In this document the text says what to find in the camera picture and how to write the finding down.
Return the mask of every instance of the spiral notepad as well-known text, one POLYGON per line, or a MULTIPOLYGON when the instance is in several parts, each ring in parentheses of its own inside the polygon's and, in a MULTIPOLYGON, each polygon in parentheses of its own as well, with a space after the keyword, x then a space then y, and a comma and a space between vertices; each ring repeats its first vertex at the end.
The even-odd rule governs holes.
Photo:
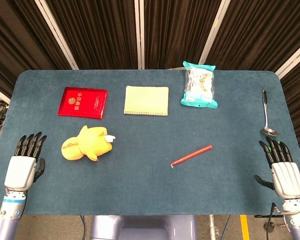
POLYGON ((124 114, 168 115, 168 87, 126 86, 124 114))

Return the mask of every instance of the red booklet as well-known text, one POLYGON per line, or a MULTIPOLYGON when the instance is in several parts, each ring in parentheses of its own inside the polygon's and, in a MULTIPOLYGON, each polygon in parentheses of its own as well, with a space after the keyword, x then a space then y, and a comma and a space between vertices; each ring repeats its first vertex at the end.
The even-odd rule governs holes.
POLYGON ((102 119, 108 91, 104 89, 66 87, 58 115, 102 119))

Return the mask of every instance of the plastic package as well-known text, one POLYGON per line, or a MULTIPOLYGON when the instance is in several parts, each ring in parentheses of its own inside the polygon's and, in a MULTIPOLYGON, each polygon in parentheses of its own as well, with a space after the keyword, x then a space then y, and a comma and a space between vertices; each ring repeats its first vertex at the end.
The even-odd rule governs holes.
POLYGON ((184 61, 186 69, 184 95, 181 104, 197 108, 216 109, 214 70, 216 66, 197 65, 184 61))

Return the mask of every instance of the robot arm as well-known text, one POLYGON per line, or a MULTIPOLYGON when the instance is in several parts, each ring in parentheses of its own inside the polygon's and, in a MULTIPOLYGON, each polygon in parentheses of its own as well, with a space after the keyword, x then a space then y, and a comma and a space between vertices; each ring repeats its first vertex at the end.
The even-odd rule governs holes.
POLYGON ((254 178, 284 199, 284 220, 294 240, 300 240, 300 172, 293 162, 288 147, 283 142, 266 137, 269 146, 260 141, 269 167, 272 172, 273 183, 262 180, 258 175, 254 178))
POLYGON ((24 212, 28 189, 44 173, 45 159, 39 160, 41 147, 47 136, 40 140, 41 132, 24 135, 17 143, 14 156, 11 158, 5 176, 5 196, 0 209, 0 240, 13 240, 20 218, 24 212))

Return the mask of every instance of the blue table mat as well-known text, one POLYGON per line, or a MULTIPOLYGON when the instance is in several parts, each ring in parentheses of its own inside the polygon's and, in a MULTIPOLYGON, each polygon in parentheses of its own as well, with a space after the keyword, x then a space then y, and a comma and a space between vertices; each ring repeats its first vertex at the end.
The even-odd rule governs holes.
POLYGON ((268 214, 283 200, 259 185, 272 180, 259 140, 269 126, 300 149, 278 77, 269 71, 215 71, 217 109, 180 104, 183 70, 28 70, 15 85, 0 139, 0 206, 16 143, 42 131, 44 174, 28 191, 26 214, 165 215, 268 214), (126 86, 169 87, 168 116, 125 115, 126 86), (58 116, 65 87, 107 89, 104 118, 58 116), (116 136, 111 152, 92 162, 68 161, 62 143, 82 126, 104 126, 116 136), (172 161, 207 145, 213 149, 171 169, 172 161))

